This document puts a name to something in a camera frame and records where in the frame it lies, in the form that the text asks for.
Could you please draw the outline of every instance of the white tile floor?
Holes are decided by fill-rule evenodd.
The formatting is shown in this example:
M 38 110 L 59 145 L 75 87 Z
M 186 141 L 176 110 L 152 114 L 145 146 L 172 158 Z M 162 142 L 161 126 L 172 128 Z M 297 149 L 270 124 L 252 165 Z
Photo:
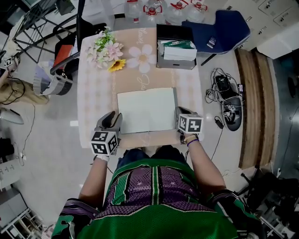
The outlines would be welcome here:
M 51 44 L 55 45 L 57 40 L 52 39 Z M 26 57 L 22 55 L 18 69 L 20 78 L 35 69 L 35 65 Z M 203 56 L 198 57 L 198 65 L 203 59 L 205 59 Z M 216 56 L 204 67 L 199 66 L 202 96 L 205 95 L 206 89 L 211 87 L 210 73 L 215 67 L 221 67 L 235 77 L 237 82 L 240 81 L 234 52 Z M 2 123 L 3 128 L 9 128 L 12 141 L 17 143 L 16 151 L 21 152 L 30 131 L 34 108 L 22 102 L 11 104 L 9 108 L 17 111 L 25 121 L 24 125 Z M 214 122 L 214 116 L 221 115 L 220 105 L 204 102 L 204 113 L 206 133 L 202 145 L 207 154 L 212 156 L 221 133 Z M 68 94 L 52 96 L 47 105 L 36 106 L 34 126 L 26 144 L 26 161 L 21 168 L 21 179 L 16 186 L 28 207 L 36 211 L 44 219 L 45 224 L 55 222 L 65 201 L 78 196 L 80 185 L 84 183 L 93 160 L 91 150 L 82 149 L 80 146 L 78 127 L 70 126 L 70 122 L 74 120 L 78 120 L 76 84 Z M 238 169 L 241 142 L 242 127 L 236 132 L 224 128 L 213 158 L 221 173 L 227 175 L 225 182 L 230 190 L 240 190 L 246 185 L 246 181 L 240 177 L 242 171 Z M 176 147 L 183 153 L 187 150 L 185 145 Z M 112 171 L 116 168 L 117 158 L 123 153 L 124 149 L 119 149 L 117 156 L 111 157 L 108 166 Z M 253 169 L 248 169 L 245 174 L 251 176 L 253 172 Z M 108 172 L 106 185 L 109 184 L 111 177 L 112 174 Z

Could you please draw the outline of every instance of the person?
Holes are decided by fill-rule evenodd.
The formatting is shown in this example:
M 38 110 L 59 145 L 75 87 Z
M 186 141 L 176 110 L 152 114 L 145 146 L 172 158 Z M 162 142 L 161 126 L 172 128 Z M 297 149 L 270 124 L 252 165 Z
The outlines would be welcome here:
M 226 189 L 196 135 L 186 135 L 185 141 L 193 170 L 170 145 L 151 158 L 140 149 L 127 150 L 105 201 L 107 158 L 95 158 L 78 199 L 66 202 L 52 238 L 263 237 L 260 221 Z

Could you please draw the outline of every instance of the black chair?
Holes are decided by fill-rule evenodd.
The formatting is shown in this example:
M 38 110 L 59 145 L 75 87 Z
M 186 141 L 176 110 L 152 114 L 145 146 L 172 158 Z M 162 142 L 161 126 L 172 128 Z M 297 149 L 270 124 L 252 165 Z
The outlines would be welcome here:
M 85 5 L 85 0 L 79 0 L 78 3 L 78 13 L 72 17 L 70 17 L 69 19 L 63 21 L 62 23 L 60 23 L 58 26 L 53 28 L 53 33 L 56 35 L 56 37 L 59 39 L 59 42 L 55 45 L 55 58 L 57 57 L 59 50 L 61 48 L 62 45 L 74 45 L 75 44 L 75 40 L 77 37 L 77 48 L 78 48 L 78 52 L 69 56 L 68 58 L 66 58 L 65 60 L 63 60 L 62 62 L 58 63 L 57 65 L 55 65 L 51 70 L 50 73 L 51 75 L 59 75 L 61 76 L 63 73 L 62 69 L 59 69 L 63 66 L 65 66 L 64 68 L 64 74 L 68 77 L 68 79 L 72 80 L 72 76 L 71 74 L 76 72 L 78 70 L 79 67 L 79 59 L 78 57 L 80 56 L 80 50 L 81 50 L 81 44 L 82 44 L 82 40 L 85 37 L 88 36 L 92 36 L 95 35 L 96 33 L 100 32 L 100 31 L 104 31 L 105 30 L 105 23 L 101 23 L 101 24 L 97 24 L 97 25 L 92 25 L 91 23 L 85 21 L 82 19 L 82 13 L 83 13 L 83 9 L 84 9 L 84 5 Z M 76 21 L 76 31 L 69 34 L 67 37 L 65 37 L 64 39 L 62 39 L 58 34 L 57 31 L 59 28 L 63 28 L 63 25 L 70 22 L 73 19 L 77 19 Z

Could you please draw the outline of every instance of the tissue box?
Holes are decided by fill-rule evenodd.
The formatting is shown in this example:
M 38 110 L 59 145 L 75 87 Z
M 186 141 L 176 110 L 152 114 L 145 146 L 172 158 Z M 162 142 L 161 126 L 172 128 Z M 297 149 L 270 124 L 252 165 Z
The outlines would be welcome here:
M 189 27 L 174 26 L 174 25 L 162 25 L 157 24 L 157 48 L 159 41 L 165 40 L 185 40 L 192 41 L 193 33 Z M 196 59 L 194 61 L 176 61 L 176 60 L 165 60 L 163 56 L 158 53 L 157 49 L 157 64 L 158 68 L 174 68 L 174 69 L 185 69 L 192 70 L 196 66 Z

